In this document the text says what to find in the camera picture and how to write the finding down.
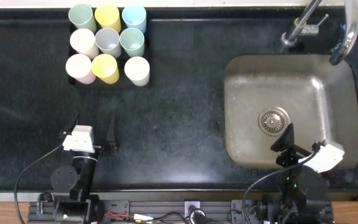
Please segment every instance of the faucet handle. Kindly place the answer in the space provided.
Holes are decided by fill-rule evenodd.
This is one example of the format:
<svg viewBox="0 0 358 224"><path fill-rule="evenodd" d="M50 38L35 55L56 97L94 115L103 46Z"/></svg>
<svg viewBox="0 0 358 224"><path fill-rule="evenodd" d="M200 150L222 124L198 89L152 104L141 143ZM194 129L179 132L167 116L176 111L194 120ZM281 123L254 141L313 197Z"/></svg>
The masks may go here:
<svg viewBox="0 0 358 224"><path fill-rule="evenodd" d="M317 35L318 34L318 27L329 17L328 14L324 16L323 19L320 20L316 25L305 25L305 27L302 29L300 35Z"/></svg>

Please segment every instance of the wooden surface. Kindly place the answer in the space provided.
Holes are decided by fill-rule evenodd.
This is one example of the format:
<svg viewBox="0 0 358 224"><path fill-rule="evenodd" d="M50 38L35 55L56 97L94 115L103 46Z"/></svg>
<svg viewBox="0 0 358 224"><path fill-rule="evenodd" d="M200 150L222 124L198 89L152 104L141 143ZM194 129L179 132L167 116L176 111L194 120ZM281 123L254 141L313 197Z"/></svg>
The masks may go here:
<svg viewBox="0 0 358 224"><path fill-rule="evenodd" d="M335 224L358 224L358 202L334 202ZM23 219L27 220L28 202L19 203ZM13 202L0 202L0 224L20 224Z"/></svg>

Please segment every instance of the sink basin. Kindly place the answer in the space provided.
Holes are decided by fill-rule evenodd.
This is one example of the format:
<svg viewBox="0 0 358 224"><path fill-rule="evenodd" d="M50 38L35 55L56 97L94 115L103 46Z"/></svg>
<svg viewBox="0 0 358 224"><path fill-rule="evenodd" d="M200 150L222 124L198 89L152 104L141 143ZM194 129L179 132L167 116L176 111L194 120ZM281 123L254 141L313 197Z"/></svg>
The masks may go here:
<svg viewBox="0 0 358 224"><path fill-rule="evenodd" d="M289 123L295 144L310 150L330 139L345 150L338 168L358 164L358 101L354 74L328 55L243 55L224 80L226 149L244 167L279 168L270 150Z"/></svg>

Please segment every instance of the plastic cup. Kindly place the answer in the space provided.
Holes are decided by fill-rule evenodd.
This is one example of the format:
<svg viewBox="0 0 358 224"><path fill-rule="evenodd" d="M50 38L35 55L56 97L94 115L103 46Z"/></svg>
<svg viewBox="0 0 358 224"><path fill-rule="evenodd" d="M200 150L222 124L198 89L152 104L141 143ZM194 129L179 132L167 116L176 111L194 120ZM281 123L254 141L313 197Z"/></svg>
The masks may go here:
<svg viewBox="0 0 358 224"><path fill-rule="evenodd" d="M117 61L108 54L101 54L93 59L92 72L107 84L116 83L119 78Z"/></svg>
<svg viewBox="0 0 358 224"><path fill-rule="evenodd" d="M98 46L94 42L94 34L88 29L78 29L70 37L70 45L78 53L94 59L99 54Z"/></svg>
<svg viewBox="0 0 358 224"><path fill-rule="evenodd" d="M144 54L144 35L136 28L125 29L119 39L121 46L130 57L143 56Z"/></svg>
<svg viewBox="0 0 358 224"><path fill-rule="evenodd" d="M122 11L122 19L128 27L133 27L146 32L146 9L143 6L127 6Z"/></svg>
<svg viewBox="0 0 358 224"><path fill-rule="evenodd" d="M130 58L124 67L125 74L137 86L145 86L150 79L150 65L145 58Z"/></svg>
<svg viewBox="0 0 358 224"><path fill-rule="evenodd" d="M87 4L78 4L68 11L68 19L79 29L88 29L96 31L96 23L93 17L91 6Z"/></svg>
<svg viewBox="0 0 358 224"><path fill-rule="evenodd" d="M82 54L75 54L67 60L66 71L69 76L84 84L93 83L96 78L92 72L91 60Z"/></svg>
<svg viewBox="0 0 358 224"><path fill-rule="evenodd" d="M115 5L106 4L98 7L94 16L102 28L113 28L117 32L121 31L119 11Z"/></svg>
<svg viewBox="0 0 358 224"><path fill-rule="evenodd" d="M119 34L115 29L103 28L95 35L95 43L105 53L118 58L121 55L121 44Z"/></svg>

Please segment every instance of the drain strainer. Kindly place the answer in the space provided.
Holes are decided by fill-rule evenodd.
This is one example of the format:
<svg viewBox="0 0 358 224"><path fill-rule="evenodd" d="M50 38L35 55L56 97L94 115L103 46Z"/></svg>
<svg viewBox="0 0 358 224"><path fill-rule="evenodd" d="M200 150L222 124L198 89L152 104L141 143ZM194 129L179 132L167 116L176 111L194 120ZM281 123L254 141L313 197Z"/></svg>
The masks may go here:
<svg viewBox="0 0 358 224"><path fill-rule="evenodd" d="M284 127L287 127L289 123L287 112L277 106L264 109L259 114L259 127L270 136L281 135L285 130Z"/></svg>

